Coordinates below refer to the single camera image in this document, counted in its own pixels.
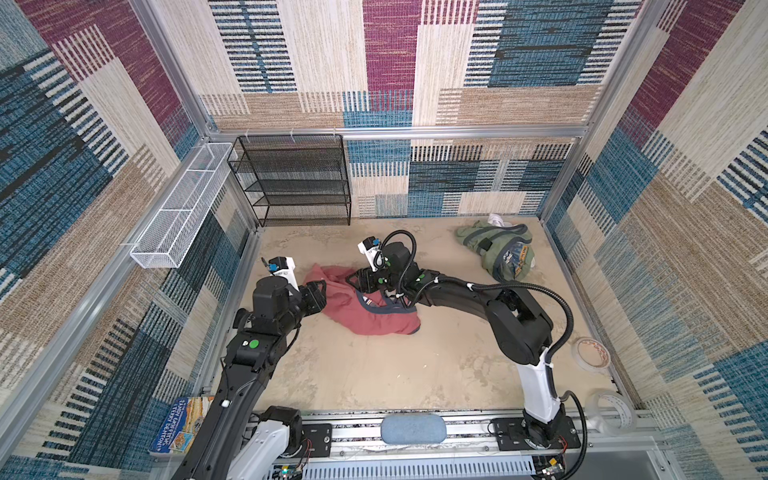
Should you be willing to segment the red cloth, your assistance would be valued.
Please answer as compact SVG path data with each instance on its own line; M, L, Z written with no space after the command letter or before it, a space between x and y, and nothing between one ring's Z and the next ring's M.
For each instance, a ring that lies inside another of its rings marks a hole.
M411 335L420 329L415 307L405 308L379 291L361 293L346 282L353 273L351 267L315 264L306 274L305 283L326 283L323 314L357 335Z

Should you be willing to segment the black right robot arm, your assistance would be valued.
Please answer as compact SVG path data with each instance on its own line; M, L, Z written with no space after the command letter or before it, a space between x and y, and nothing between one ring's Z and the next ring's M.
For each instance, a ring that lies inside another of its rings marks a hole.
M387 293L405 307L446 307L488 322L499 350L517 365L524 394L524 440L534 448L552 447L566 426L552 366L554 354L573 332L574 315L566 300L536 284L478 284L422 269L415 262L414 246L389 237L367 237L358 250L368 266L347 278L357 290Z

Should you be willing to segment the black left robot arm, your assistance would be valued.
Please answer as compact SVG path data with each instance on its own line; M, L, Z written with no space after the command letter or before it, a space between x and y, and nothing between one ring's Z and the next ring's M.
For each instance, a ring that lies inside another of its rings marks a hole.
M252 294L251 310L240 309L227 345L222 375L213 405L175 479L224 479L242 448L243 434L260 395L280 359L289 350L287 336L303 318L321 312L326 304L326 282L298 287L286 278L260 279Z

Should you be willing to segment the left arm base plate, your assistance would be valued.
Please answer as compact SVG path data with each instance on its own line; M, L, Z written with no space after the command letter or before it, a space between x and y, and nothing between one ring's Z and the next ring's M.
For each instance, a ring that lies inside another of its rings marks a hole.
M333 426L330 423L304 424L302 427L302 459L328 458L331 454Z

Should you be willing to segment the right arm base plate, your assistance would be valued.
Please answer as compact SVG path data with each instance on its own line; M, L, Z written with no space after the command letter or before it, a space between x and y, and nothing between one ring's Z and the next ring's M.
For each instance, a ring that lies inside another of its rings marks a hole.
M579 449L582 438L571 417L561 416L550 423L524 417L496 418L490 423L500 451Z

